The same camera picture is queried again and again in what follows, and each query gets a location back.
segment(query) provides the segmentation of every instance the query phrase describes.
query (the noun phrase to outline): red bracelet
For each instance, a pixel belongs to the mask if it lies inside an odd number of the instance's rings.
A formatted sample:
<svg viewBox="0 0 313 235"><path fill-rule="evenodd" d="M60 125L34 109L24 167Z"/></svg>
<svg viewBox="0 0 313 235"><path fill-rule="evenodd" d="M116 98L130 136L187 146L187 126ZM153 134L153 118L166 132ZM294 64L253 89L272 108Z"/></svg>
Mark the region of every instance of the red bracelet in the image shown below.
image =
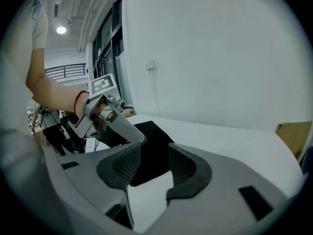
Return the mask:
<svg viewBox="0 0 313 235"><path fill-rule="evenodd" d="M76 99L75 99L75 103L74 103L74 113L76 114L76 110L75 110L75 108L76 108L76 104L77 104L77 101L78 101L78 98L79 98L79 96L81 95L81 94L83 94L83 93L85 93L86 91L81 91L81 92L79 92L79 94L77 95L77 97L76 97Z"/></svg>

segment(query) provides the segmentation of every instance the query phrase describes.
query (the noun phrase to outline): white pillar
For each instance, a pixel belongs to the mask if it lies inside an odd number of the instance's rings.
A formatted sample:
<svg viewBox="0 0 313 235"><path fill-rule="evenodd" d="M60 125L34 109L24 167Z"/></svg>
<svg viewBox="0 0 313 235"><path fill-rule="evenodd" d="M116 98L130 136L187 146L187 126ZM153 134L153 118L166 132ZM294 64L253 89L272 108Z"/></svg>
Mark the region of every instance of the white pillar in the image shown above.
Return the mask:
<svg viewBox="0 0 313 235"><path fill-rule="evenodd" d="M93 75L93 61L92 61L92 42L87 43L87 48L86 48L86 55L87 55L87 69L88 69L88 79L89 81L94 80L94 75Z"/></svg>

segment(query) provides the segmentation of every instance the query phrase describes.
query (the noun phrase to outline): black slot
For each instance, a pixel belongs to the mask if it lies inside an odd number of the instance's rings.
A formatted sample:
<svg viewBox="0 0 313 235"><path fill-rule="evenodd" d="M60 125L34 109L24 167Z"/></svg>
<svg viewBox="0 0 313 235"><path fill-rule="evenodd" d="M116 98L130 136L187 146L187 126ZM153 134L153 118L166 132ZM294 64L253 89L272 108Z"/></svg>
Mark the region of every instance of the black slot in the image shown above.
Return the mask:
<svg viewBox="0 0 313 235"><path fill-rule="evenodd" d="M115 205L113 206L107 213L106 216L113 219L115 222L132 229L132 225L130 223L127 209L125 206L122 205Z"/></svg>
<svg viewBox="0 0 313 235"><path fill-rule="evenodd" d="M64 170L66 170L66 169L70 169L70 168L75 167L75 166L78 166L78 165L79 165L79 163L77 163L77 162L69 162L69 163L63 164L63 165L62 165L62 168L63 168Z"/></svg>
<svg viewBox="0 0 313 235"><path fill-rule="evenodd" d="M257 221L260 221L273 210L253 186L240 188L239 192L249 205Z"/></svg>

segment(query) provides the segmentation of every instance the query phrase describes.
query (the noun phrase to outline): cardboard box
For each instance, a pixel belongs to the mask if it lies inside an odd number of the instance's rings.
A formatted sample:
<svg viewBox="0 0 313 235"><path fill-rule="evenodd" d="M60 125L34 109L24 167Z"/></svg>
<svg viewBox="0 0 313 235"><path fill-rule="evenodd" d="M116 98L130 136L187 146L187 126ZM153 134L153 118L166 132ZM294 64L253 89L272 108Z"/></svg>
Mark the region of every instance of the cardboard box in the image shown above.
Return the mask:
<svg viewBox="0 0 313 235"><path fill-rule="evenodd" d="M123 110L122 115L123 115L125 118L129 118L129 117L131 117L131 116L134 116L134 115L135 115L135 112L134 112L133 109L128 108L128 109Z"/></svg>
<svg viewBox="0 0 313 235"><path fill-rule="evenodd" d="M312 121L299 123L281 123L277 135L288 146L293 155L298 158L312 126Z"/></svg>

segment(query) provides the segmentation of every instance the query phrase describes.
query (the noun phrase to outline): hand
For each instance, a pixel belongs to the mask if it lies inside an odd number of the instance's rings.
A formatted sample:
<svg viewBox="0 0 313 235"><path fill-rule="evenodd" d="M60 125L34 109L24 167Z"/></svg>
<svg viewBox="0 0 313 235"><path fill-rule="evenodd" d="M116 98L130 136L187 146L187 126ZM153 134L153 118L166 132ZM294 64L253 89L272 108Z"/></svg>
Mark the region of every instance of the hand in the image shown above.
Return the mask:
<svg viewBox="0 0 313 235"><path fill-rule="evenodd" d="M84 106L88 98L89 98L88 93L82 93L77 99L75 112L79 119L84 115Z"/></svg>
<svg viewBox="0 0 313 235"><path fill-rule="evenodd" d="M77 99L75 111L76 111L76 115L78 116L78 118L81 118L84 115L84 106L88 98L89 98L88 93L82 93ZM104 109L104 107L106 107L106 104L104 102L100 102L98 106L94 109L93 113L99 116L102 110ZM110 113L108 115L108 119L110 119L113 115L114 113Z"/></svg>

